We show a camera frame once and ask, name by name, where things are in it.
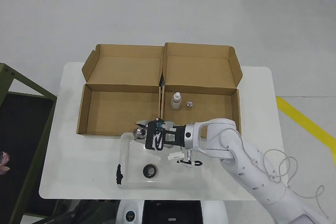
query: white tabletop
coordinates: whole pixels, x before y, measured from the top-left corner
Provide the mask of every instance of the white tabletop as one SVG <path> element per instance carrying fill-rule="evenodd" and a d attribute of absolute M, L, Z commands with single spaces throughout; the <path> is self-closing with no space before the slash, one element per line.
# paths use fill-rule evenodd
<path fill-rule="evenodd" d="M 68 63 L 63 69 L 44 170 L 40 196 L 47 199 L 169 199 L 254 200 L 210 158 L 213 172 L 207 190 L 121 190 L 116 184 L 120 137 L 89 137 L 76 134 L 82 86 L 83 63 Z M 283 150 L 272 74 L 266 67 L 242 67 L 240 90 L 242 136 L 262 152 Z M 268 156 L 278 167 L 282 155 Z"/>

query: yellow floor line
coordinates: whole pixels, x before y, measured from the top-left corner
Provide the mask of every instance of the yellow floor line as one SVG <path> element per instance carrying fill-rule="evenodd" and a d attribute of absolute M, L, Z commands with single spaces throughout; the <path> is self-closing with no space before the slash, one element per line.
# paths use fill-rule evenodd
<path fill-rule="evenodd" d="M 322 128 L 317 126 L 312 122 L 308 117 L 303 115 L 301 112 L 296 110 L 288 102 L 283 100 L 281 97 L 276 97 L 276 102 L 278 109 L 281 110 L 284 114 L 294 120 L 297 124 L 302 126 L 320 142 L 330 148 L 332 153 L 332 158 L 336 167 L 336 139 L 334 139 L 329 133 L 324 131 Z"/>

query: gray floor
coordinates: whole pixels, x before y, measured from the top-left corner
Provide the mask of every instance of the gray floor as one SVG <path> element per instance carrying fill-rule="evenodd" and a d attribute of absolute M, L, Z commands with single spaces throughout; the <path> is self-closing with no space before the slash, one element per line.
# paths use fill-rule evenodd
<path fill-rule="evenodd" d="M 0 62 L 55 94 L 63 66 L 98 43 L 167 41 L 234 46 L 241 65 L 269 67 L 276 95 L 336 138 L 336 1 L 0 1 Z M 336 222 L 329 149 L 279 117 L 285 150 L 301 165 L 292 186 L 309 194 L 324 184 L 321 206 Z M 231 223 L 272 223 L 256 202 L 226 205 Z"/>

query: black panel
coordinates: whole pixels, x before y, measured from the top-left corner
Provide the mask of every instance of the black panel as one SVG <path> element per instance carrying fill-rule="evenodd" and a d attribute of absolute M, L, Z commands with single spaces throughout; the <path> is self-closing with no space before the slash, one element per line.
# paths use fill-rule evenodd
<path fill-rule="evenodd" d="M 41 216 L 52 216 L 57 200 L 56 199 L 43 199 L 39 194 L 39 188 L 40 188 L 43 168 L 44 168 L 44 163 L 42 163 L 41 165 L 41 170 L 39 172 L 35 186 L 32 189 L 25 212 L 31 213 L 31 214 L 38 214 Z"/>
<path fill-rule="evenodd" d="M 143 224 L 203 224 L 199 200 L 146 200 Z"/>
<path fill-rule="evenodd" d="M 10 170 L 0 175 L 0 223 L 10 220 L 52 106 L 45 98 L 7 94 L 0 107 L 0 151 L 10 155 Z"/>

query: clear plastic tray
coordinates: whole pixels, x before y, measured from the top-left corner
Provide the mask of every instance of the clear plastic tray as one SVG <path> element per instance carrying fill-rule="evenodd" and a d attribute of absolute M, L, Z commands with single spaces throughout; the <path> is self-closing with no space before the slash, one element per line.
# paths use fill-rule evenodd
<path fill-rule="evenodd" d="M 169 153 L 179 152 L 180 147 L 164 148 L 162 151 L 147 150 L 144 144 L 136 142 L 131 133 L 121 136 L 120 158 L 121 189 L 156 188 L 156 189 L 201 189 L 206 181 L 202 180 L 202 166 L 186 167 L 177 160 L 168 160 Z M 201 153 L 192 153 L 192 160 L 199 160 Z M 154 164 L 158 172 L 148 179 L 143 175 L 143 168 Z"/>

